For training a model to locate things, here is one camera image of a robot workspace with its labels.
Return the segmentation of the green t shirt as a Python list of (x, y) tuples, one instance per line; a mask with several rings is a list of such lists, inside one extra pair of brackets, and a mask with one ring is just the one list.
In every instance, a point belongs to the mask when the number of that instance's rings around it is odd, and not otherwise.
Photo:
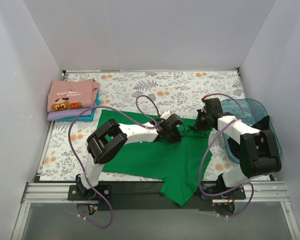
[(183, 122), (181, 141), (128, 143), (103, 171), (162, 180), (160, 193), (182, 207), (197, 191), (199, 166), (211, 133), (191, 130), (193, 119)]

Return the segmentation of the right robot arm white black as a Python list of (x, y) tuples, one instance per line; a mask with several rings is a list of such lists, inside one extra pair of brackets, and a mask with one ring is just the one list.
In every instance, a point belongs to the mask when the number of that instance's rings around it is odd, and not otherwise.
[(260, 130), (243, 123), (242, 118), (224, 112), (221, 101), (214, 94), (202, 99), (202, 109), (197, 111), (195, 130), (215, 129), (239, 144), (239, 165), (218, 176), (215, 185), (200, 192), (206, 197), (227, 199), (236, 189), (260, 176), (271, 175), (282, 169), (276, 136), (270, 129)]

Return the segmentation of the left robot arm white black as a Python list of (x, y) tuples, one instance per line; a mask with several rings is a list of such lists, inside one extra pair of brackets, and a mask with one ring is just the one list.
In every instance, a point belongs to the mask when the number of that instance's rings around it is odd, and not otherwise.
[(104, 165), (114, 159), (124, 145), (162, 140), (177, 143), (182, 138), (179, 127), (183, 124), (182, 118), (170, 111), (144, 126), (118, 123), (113, 118), (107, 120), (87, 138), (87, 161), (84, 171), (75, 179), (79, 194), (85, 200), (96, 196)]

